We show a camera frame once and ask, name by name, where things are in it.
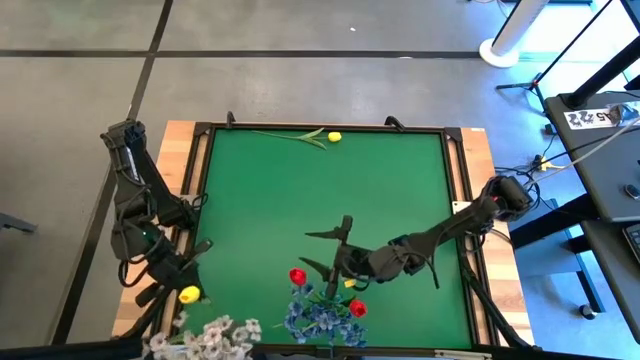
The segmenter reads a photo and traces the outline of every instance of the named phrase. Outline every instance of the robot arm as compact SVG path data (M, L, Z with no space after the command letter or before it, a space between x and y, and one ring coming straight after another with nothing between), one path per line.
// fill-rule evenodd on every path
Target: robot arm
M365 286L354 287L364 291L371 282L384 283L395 279L402 271L414 275L429 266L436 288L439 287L435 271L436 248L453 238L467 234L484 235L493 227L493 221L514 221L524 215L533 200L514 177L496 176L483 188L481 195L464 210L433 226L427 231L402 235L390 240L387 245L368 250L347 244L353 219L343 218L342 225L332 231L308 233L309 236L335 238L340 240L333 267L326 267L311 259L300 258L317 270L327 282L327 297L332 298L338 287L337 274L365 282ZM510 346L529 347L515 330L509 326L489 294L478 281L464 251L460 254L462 274L478 298L485 311L503 334Z
M125 334L140 336L172 290L195 286L200 290L200 298L205 298L195 258L206 252L212 243L205 240L188 256L181 254L153 222L157 219L157 223L165 227L175 225L192 229L196 224L197 208L169 192L146 150L145 127L141 122L127 119L109 127L100 137L109 149L118 184L111 247L121 261L120 283L133 287L145 274L155 280L136 296L138 306L144 307L154 300L152 305ZM133 282L127 283L129 265L143 261L146 261L144 270Z

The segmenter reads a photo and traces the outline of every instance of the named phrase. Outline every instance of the green mat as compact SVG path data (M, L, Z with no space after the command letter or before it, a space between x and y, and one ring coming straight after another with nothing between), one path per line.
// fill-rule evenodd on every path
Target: green mat
M286 329L273 328L291 301L288 272L305 269L324 288L298 257L330 265L337 246L305 232L331 230L347 214L354 218L349 243L377 249L451 215L439 135L348 132L326 144L325 151L249 130L216 131L196 237L214 242L199 259L212 303L186 307L189 329L201 333L229 314L260 320L263 343L294 344ZM359 323L368 346L471 346L455 242L439 247L436 259L439 290L426 267L362 293L341 286L343 296L357 294L367 304Z

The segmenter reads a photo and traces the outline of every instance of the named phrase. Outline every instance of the flower bouquet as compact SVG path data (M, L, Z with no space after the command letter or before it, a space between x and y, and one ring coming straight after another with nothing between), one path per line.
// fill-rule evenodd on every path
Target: flower bouquet
M182 328L186 319L187 314L183 311L173 325ZM261 340L261 335L258 320L249 319L238 326L229 315L224 315L206 324L198 336L189 330L171 338L162 332L154 335L148 344L144 343L143 358L153 352L153 358L158 360L250 360L249 351L253 342Z
M315 292L313 285L306 283L306 273L301 269L291 270L289 277L293 282L293 301L284 322L276 327L284 326L299 344L326 336L333 346L336 335L340 334L346 346L366 346L363 339L366 329L356 322L367 313L362 301L355 297L343 300L339 294L329 299L324 291Z

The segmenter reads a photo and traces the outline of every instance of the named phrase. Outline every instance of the red flower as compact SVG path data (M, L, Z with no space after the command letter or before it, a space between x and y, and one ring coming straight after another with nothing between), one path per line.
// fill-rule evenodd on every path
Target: red flower
M349 310L355 317L363 317L367 314L367 305L360 300L353 300L349 304Z
M289 271L289 279L292 283L302 286L307 283L307 273L304 270L293 268Z

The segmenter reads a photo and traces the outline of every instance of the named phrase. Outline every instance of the chair leg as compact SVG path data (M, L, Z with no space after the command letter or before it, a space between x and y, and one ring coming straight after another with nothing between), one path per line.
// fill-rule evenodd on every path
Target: chair leg
M14 228L28 233L32 233L38 228L36 225L3 213L0 213L0 225L3 228Z
M580 271L577 271L576 274L578 275L582 289L584 289L584 293L587 295L587 300L589 301L588 305L580 306L579 311L586 319L593 320L596 314L605 312L604 304L602 304L602 300L600 300L596 286L593 283L591 276L589 276L587 268L580 258L580 255L576 255L576 259L580 265Z

